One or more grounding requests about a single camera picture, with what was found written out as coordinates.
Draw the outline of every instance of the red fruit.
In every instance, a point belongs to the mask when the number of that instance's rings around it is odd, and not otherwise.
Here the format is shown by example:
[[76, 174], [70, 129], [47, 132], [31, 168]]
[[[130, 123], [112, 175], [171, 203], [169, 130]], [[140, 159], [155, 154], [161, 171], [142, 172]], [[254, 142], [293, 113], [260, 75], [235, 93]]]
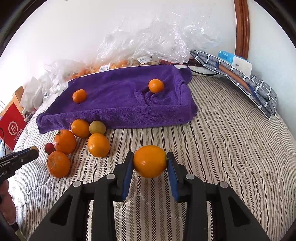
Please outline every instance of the red fruit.
[[44, 150], [48, 155], [50, 155], [52, 152], [55, 151], [54, 144], [46, 143], [45, 146], [44, 146]]

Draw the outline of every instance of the purple towel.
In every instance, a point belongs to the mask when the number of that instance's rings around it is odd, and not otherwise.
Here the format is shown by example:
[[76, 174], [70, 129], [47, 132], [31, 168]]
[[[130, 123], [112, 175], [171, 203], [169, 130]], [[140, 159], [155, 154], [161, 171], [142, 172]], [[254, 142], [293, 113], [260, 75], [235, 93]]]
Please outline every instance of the purple towel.
[[[39, 133], [70, 129], [76, 119], [102, 121], [107, 128], [146, 128], [189, 122], [197, 112], [188, 68], [171, 65], [137, 66], [91, 74], [69, 82], [46, 112], [37, 117]], [[162, 92], [149, 91], [151, 79], [160, 79]], [[84, 89], [87, 98], [76, 104], [72, 94]]]

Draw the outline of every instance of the white wall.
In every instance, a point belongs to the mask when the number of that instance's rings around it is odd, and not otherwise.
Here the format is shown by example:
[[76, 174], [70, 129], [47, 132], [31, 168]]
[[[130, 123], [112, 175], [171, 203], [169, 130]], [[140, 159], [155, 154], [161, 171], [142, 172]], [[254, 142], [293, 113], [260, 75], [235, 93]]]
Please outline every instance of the white wall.
[[296, 138], [296, 49], [280, 25], [253, 0], [248, 0], [252, 72], [277, 93], [277, 111]]
[[[0, 100], [8, 103], [12, 93], [32, 76], [39, 77], [43, 65], [57, 59], [85, 60], [96, 56], [103, 37], [123, 19], [129, 28], [147, 27], [160, 9], [180, 13], [188, 9], [207, 31], [218, 34], [219, 49], [234, 51], [235, 12], [232, 0], [103, 1], [47, 0], [19, 28], [0, 57]], [[220, 13], [225, 17], [219, 21]]]

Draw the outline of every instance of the white circle logo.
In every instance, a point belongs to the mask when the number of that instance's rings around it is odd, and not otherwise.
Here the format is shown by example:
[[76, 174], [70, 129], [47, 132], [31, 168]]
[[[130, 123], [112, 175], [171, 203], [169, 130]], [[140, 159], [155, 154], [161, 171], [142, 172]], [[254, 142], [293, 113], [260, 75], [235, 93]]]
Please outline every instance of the white circle logo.
[[9, 131], [9, 133], [12, 136], [14, 136], [14, 135], [17, 134], [17, 130], [18, 130], [17, 124], [14, 121], [10, 122], [9, 125], [8, 125], [8, 131]]

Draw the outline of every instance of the folded gray plaid fabric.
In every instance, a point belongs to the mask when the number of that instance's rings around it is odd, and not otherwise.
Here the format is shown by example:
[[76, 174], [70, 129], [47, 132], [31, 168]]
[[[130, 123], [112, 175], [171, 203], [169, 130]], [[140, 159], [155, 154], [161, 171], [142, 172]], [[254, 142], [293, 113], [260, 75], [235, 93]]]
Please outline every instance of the folded gray plaid fabric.
[[[204, 67], [222, 74], [226, 76], [230, 81], [232, 81], [237, 87], [239, 87], [263, 112], [263, 114], [269, 119], [272, 115], [276, 114], [276, 99], [277, 95], [274, 90], [266, 84], [263, 80], [258, 79], [255, 75], [251, 74], [250, 77], [246, 76], [238, 69], [236, 69], [231, 64], [225, 62], [224, 60], [217, 58], [211, 54], [191, 50], [190, 54], [200, 62]], [[219, 69], [218, 64], [224, 66], [226, 69], [230, 70], [238, 77], [240, 77], [243, 81], [247, 83], [251, 92], [245, 89], [239, 82], [237, 82], [234, 78], [227, 75], [223, 71]]]

